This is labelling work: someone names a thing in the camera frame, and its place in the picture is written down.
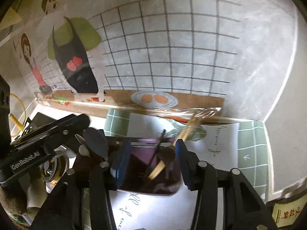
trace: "red heart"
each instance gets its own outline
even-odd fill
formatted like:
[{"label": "red heart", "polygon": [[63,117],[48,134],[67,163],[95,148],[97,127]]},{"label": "red heart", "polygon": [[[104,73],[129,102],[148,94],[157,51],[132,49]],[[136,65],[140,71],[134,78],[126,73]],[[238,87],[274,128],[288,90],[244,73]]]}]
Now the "red heart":
[{"label": "red heart", "polygon": [[77,69],[76,65],[73,63],[72,60],[71,60],[70,62],[68,62],[68,63],[66,64],[66,66],[67,66],[67,68],[68,68],[69,70],[71,70],[71,71],[73,71],[73,72],[75,72],[76,69]]},{"label": "red heart", "polygon": [[73,57],[73,63],[76,65],[76,66],[79,66],[82,64],[82,59],[79,58],[79,57]]}]

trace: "cartoon boy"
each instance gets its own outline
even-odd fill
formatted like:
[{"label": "cartoon boy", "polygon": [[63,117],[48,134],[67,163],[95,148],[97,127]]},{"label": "cartoon boy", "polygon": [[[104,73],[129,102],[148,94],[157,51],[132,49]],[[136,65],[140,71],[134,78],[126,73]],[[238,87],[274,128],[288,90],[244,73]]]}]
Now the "cartoon boy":
[{"label": "cartoon boy", "polygon": [[[61,9],[64,3],[65,0],[42,0],[41,8],[48,15]],[[92,56],[91,63],[101,61],[100,35],[84,18],[69,19],[64,16],[63,11],[59,11],[57,15],[60,15],[57,17],[60,26],[53,26],[48,39],[48,57],[57,60],[65,79],[77,93],[98,94],[92,96],[95,97],[94,100],[97,100],[96,97],[103,97],[87,55]]]}]

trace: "orange egg drawing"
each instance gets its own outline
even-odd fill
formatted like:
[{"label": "orange egg drawing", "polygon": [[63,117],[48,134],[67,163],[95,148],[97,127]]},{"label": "orange egg drawing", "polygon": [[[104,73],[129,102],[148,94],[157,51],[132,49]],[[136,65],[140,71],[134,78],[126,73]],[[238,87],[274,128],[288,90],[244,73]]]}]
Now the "orange egg drawing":
[{"label": "orange egg drawing", "polygon": [[141,101],[143,103],[150,103],[151,101],[153,101],[153,97],[150,94],[144,94],[141,97]]},{"label": "orange egg drawing", "polygon": [[158,102],[158,103],[167,103],[168,102],[168,98],[163,96],[163,95],[160,95],[160,94],[156,94],[153,96],[154,99]]}]

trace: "yellow label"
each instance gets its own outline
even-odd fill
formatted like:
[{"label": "yellow label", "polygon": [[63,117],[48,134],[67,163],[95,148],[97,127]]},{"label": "yellow label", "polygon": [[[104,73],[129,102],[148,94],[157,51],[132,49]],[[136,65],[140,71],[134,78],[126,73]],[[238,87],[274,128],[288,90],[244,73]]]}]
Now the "yellow label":
[{"label": "yellow label", "polygon": [[307,202],[307,194],[286,204],[276,203],[272,217],[278,228],[292,225]]}]

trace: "white wall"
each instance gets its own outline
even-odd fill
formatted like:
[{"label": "white wall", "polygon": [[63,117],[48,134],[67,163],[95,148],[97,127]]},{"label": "white wall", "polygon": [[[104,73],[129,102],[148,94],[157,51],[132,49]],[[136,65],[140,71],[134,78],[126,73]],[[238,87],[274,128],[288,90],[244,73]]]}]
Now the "white wall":
[{"label": "white wall", "polygon": [[274,191],[307,176],[307,24],[298,17],[298,42],[292,72],[266,121],[274,165]]}]

